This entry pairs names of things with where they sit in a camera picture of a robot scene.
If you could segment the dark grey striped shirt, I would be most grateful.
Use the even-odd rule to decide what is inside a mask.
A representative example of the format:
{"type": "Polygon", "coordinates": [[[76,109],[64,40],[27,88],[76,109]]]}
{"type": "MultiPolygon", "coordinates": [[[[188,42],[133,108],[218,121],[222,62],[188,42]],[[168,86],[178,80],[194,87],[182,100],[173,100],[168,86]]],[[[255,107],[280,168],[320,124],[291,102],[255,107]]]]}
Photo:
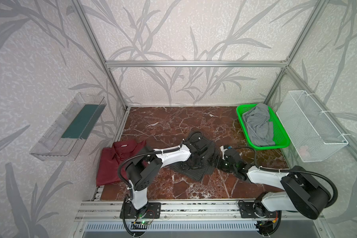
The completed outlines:
{"type": "MultiPolygon", "coordinates": [[[[196,142],[196,141],[198,141],[198,140],[200,140],[202,138],[206,138],[206,137],[204,137],[202,132],[193,131],[188,135],[188,137],[184,141],[196,142]]],[[[213,159],[214,155],[219,155],[219,153],[216,151],[215,142],[212,141],[212,140],[210,140],[210,141],[211,141],[211,159],[206,161],[205,162],[206,164],[201,169],[184,171],[181,168],[181,162],[173,163],[173,164],[169,165],[169,168],[172,169],[173,171],[177,172],[177,173],[180,173],[182,175],[185,175],[185,176],[189,177],[192,180],[202,181],[202,179],[204,178],[205,175],[211,175],[213,173],[214,167],[211,165],[211,160],[213,159]]]]}

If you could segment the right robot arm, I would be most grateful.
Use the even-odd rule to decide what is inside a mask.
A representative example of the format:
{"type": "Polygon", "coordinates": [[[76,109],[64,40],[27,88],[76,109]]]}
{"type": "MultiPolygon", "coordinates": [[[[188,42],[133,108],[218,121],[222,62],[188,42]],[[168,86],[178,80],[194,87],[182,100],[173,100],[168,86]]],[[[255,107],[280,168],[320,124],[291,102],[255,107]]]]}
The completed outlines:
{"type": "Polygon", "coordinates": [[[252,163],[243,160],[238,148],[222,146],[220,150],[221,155],[213,156],[210,161],[213,167],[242,181],[280,189],[279,192],[264,192],[248,204],[241,201],[240,210],[247,214],[266,218],[271,213],[279,216],[281,211],[289,211],[315,220],[323,209],[337,201],[337,186],[324,175],[307,171],[301,166],[266,168],[259,165],[257,159],[252,163]]]}

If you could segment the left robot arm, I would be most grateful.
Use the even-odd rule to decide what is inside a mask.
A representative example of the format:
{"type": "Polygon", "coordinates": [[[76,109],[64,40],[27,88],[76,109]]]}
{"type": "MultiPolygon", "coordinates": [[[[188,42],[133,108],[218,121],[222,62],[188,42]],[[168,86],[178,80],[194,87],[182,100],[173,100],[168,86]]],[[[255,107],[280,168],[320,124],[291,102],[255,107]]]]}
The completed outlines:
{"type": "Polygon", "coordinates": [[[211,160],[215,156],[215,143],[206,138],[185,139],[180,145],[166,149],[144,147],[138,154],[123,161],[117,175],[127,185],[130,194],[125,197],[121,218],[140,219],[149,210],[158,218],[157,204],[149,205],[148,187],[159,171],[171,167],[193,180],[201,181],[212,172],[211,160]]]}

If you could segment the green plastic basket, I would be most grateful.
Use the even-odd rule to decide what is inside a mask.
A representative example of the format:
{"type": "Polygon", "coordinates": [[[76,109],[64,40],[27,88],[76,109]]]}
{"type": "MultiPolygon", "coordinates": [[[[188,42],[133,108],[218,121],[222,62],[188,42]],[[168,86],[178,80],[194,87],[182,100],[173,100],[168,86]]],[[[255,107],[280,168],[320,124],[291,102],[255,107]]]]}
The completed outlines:
{"type": "Polygon", "coordinates": [[[287,135],[286,130],[282,126],[279,118],[276,116],[274,111],[269,106],[268,106],[268,112],[269,112],[270,116],[269,116],[268,122],[272,123],[272,126],[273,126],[272,140],[274,142],[274,145],[260,146],[260,145],[254,144],[252,142],[252,140],[250,139],[250,136],[249,136],[249,132],[247,130],[246,123],[243,120],[243,114],[250,111],[252,108],[254,108],[256,106],[257,106],[257,104],[245,104],[245,105],[240,105],[236,108],[238,119],[239,119],[241,128],[243,130],[243,133],[246,137],[248,145],[258,151],[275,150],[275,149],[282,149],[282,148],[288,147],[291,140],[290,140],[289,136],[287,135]]]}

